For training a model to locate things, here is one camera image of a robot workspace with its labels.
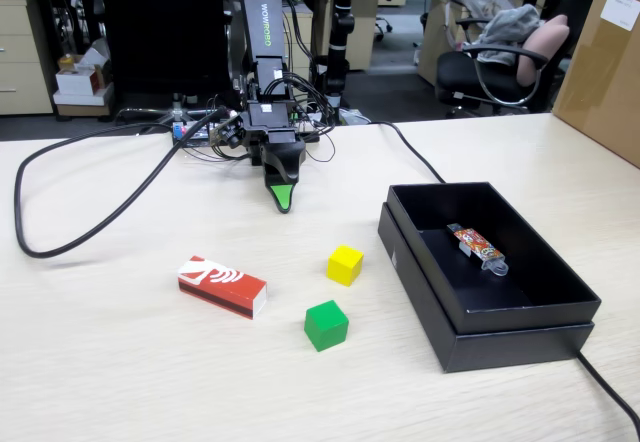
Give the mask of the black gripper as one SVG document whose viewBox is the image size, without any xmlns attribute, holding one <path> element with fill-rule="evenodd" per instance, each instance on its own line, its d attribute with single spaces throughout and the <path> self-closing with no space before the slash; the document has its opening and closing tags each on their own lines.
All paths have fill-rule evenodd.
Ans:
<svg viewBox="0 0 640 442">
<path fill-rule="evenodd" d="M 306 144 L 291 126 L 286 103 L 250 103 L 242 114 L 243 145 L 263 144 L 264 182 L 281 213 L 291 209 L 293 190 L 299 182 Z"/>
</svg>

